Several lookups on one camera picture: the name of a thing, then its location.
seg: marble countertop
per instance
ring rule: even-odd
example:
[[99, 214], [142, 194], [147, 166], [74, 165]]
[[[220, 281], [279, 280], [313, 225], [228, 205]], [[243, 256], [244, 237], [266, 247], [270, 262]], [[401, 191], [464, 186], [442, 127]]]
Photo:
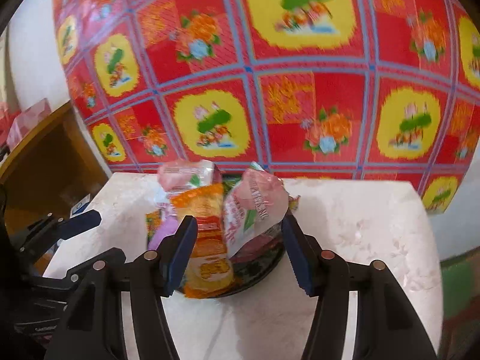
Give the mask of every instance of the marble countertop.
[[[145, 214], [155, 209], [155, 175], [115, 173], [89, 209], [102, 215], [100, 226], [64, 241], [44, 276], [66, 271], [112, 247], [127, 261], [146, 250]], [[346, 261], [380, 259], [402, 285], [438, 349], [443, 319], [442, 282], [433, 233], [422, 202], [409, 183], [285, 179], [292, 196], [301, 195], [295, 216]], [[356, 329], [356, 293], [350, 293], [349, 321], [342, 359], [350, 360]], [[221, 299], [163, 300], [172, 338], [181, 359], [300, 359], [313, 320], [316, 298], [298, 287], [285, 255], [259, 284]], [[122, 294], [125, 342], [138, 359], [130, 297]]]

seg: flower print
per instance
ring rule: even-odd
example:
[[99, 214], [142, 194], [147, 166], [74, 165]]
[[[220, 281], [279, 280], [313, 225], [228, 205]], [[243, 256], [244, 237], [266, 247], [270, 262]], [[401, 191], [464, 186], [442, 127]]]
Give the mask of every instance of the flower print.
[[325, 135], [341, 142], [345, 137], [352, 135], [352, 122], [343, 114], [333, 114], [323, 122], [323, 131]]
[[208, 46], [203, 40], [196, 39], [191, 42], [188, 47], [190, 54], [193, 55], [195, 59], [202, 59], [208, 55]]
[[310, 126], [312, 125], [313, 121], [311, 119], [304, 119], [300, 123], [300, 128], [302, 130], [308, 130]]
[[153, 145], [152, 146], [152, 151], [155, 155], [157, 155], [158, 157], [162, 156], [165, 154], [165, 152], [163, 151], [163, 149], [159, 148], [158, 145]]
[[305, 139], [308, 141], [311, 147], [318, 147], [321, 137], [323, 137], [322, 125], [320, 122], [315, 120], [313, 125], [311, 125], [310, 130], [307, 131]]
[[428, 61], [435, 61], [437, 59], [437, 51], [435, 50], [435, 45], [431, 40], [425, 40], [425, 43], [423, 44], [423, 51]]
[[212, 42], [218, 33], [217, 22], [213, 17], [201, 13], [191, 19], [188, 32], [192, 38], [200, 39], [203, 43]]
[[322, 137], [319, 146], [323, 153], [333, 153], [337, 147], [337, 142], [333, 137]]

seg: pink snack package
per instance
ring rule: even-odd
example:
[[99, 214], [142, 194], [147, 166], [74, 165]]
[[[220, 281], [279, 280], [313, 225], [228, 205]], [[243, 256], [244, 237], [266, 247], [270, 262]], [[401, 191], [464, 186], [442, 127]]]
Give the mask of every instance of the pink snack package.
[[251, 256], [269, 244], [276, 236], [271, 228], [282, 220], [288, 206], [289, 194], [282, 180], [265, 171], [247, 169], [224, 199], [227, 256], [234, 257], [247, 244], [246, 254]]
[[167, 217], [154, 233], [152, 239], [148, 243], [147, 250], [156, 250], [165, 237], [171, 236], [177, 232], [179, 223], [174, 216]]

